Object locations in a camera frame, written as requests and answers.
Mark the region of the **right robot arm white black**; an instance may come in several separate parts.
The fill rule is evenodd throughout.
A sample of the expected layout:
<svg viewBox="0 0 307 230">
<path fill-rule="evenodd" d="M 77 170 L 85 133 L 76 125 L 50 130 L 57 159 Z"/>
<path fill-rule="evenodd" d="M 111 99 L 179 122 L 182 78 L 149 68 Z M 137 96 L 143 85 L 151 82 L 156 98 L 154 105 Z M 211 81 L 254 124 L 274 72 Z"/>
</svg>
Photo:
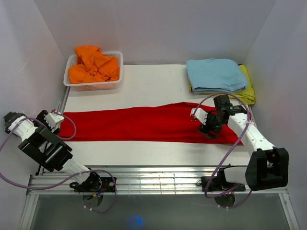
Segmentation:
<svg viewBox="0 0 307 230">
<path fill-rule="evenodd" d="M 214 112 L 206 112 L 200 105 L 191 110 L 193 119 L 200 121 L 199 132 L 217 139 L 223 127 L 230 128 L 238 137 L 222 158 L 224 162 L 232 150 L 242 143 L 249 154 L 247 166 L 222 166 L 218 164 L 207 180 L 205 192 L 213 188 L 235 190 L 247 185 L 252 191 L 285 187 L 288 184 L 289 154 L 269 142 L 251 120 L 248 107 L 241 103 L 233 105 L 228 94 L 216 94 Z"/>
</svg>

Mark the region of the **red trousers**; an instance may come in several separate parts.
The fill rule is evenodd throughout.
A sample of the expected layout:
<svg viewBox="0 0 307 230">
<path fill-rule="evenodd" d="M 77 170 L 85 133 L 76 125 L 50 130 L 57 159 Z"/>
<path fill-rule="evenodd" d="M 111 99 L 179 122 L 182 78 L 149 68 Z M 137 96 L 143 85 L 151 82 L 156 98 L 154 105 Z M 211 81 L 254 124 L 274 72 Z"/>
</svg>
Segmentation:
<svg viewBox="0 0 307 230">
<path fill-rule="evenodd" d="M 200 122 L 190 116 L 196 103 L 180 102 L 156 107 L 65 112 L 59 136 L 70 141 L 158 141 L 234 144 L 238 137 L 223 126 L 217 139 L 199 132 Z"/>
</svg>

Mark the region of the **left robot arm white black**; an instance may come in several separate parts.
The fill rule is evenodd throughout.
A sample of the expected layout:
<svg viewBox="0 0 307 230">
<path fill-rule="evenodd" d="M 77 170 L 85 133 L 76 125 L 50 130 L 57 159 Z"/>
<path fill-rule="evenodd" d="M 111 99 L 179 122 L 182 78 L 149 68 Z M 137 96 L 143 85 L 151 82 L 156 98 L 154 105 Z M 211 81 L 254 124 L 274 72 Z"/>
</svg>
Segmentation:
<svg viewBox="0 0 307 230">
<path fill-rule="evenodd" d="M 75 192 L 97 192 L 102 188 L 100 176 L 73 158 L 72 148 L 58 136 L 64 116 L 56 111 L 41 111 L 36 118 L 8 112 L 4 117 L 7 134 L 21 139 L 18 149 L 46 170 L 64 171 L 72 176 L 70 188 Z"/>
</svg>

